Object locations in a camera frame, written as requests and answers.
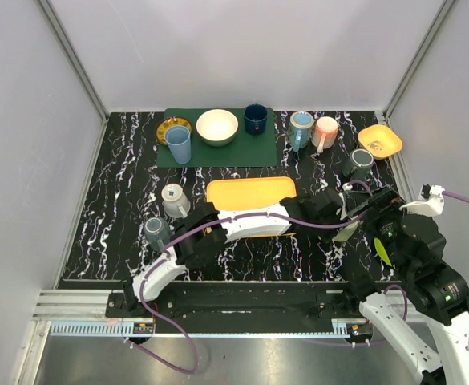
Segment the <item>sage green mug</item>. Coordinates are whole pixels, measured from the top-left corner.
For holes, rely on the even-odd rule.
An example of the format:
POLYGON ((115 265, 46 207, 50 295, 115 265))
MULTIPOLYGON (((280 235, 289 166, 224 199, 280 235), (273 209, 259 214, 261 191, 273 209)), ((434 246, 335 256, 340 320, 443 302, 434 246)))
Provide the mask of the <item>sage green mug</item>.
POLYGON ((360 221, 356 221, 343 229, 340 229, 338 234, 332 238, 333 242, 346 242, 348 241, 358 229, 360 221))

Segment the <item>dark grey mug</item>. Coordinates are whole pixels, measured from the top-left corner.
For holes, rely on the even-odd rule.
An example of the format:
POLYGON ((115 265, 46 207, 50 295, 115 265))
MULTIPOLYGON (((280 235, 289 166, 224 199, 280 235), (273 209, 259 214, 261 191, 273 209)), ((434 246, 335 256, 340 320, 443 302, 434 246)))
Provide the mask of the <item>dark grey mug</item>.
POLYGON ((363 148, 354 149, 343 165, 345 180, 365 180, 374 165, 373 155, 363 148))

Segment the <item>pink mug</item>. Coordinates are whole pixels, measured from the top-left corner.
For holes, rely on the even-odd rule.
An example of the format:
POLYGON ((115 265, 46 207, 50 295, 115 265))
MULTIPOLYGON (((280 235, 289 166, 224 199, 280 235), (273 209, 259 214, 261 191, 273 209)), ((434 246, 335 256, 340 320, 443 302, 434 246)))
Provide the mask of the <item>pink mug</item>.
POLYGON ((317 153, 322 153, 334 145, 337 138, 339 123, 329 116, 319 118, 314 126, 311 143, 317 153))

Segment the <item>white mug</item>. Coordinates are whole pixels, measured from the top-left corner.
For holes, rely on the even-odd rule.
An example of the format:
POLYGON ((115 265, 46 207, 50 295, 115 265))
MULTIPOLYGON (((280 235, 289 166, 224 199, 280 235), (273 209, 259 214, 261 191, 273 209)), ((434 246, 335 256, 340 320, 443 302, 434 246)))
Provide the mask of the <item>white mug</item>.
POLYGON ((162 191, 165 213, 171 218, 185 218, 191 208, 191 203, 178 184, 166 184, 162 191))

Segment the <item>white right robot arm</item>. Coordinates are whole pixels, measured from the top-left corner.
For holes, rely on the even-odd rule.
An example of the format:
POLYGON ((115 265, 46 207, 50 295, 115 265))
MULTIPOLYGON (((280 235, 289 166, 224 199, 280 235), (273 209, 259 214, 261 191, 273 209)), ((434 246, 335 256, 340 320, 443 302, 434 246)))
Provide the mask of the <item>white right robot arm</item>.
POLYGON ((443 260, 447 241, 434 220, 446 195, 442 187, 426 185, 422 200, 406 203, 393 189, 381 188, 354 210, 378 256, 423 316, 436 348, 396 314, 371 278, 350 282, 342 309, 373 324, 418 384, 469 384, 469 285, 443 260))

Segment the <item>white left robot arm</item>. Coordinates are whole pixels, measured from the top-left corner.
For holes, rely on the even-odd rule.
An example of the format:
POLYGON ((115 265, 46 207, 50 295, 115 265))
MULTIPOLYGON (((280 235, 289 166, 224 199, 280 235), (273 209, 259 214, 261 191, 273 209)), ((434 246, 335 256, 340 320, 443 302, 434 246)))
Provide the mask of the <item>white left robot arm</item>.
POLYGON ((301 231, 329 241, 351 223, 344 199, 331 188, 255 209, 224 210, 206 203, 181 221, 153 263, 123 284, 122 306, 132 317, 143 317, 169 283, 212 262, 231 242, 301 231))

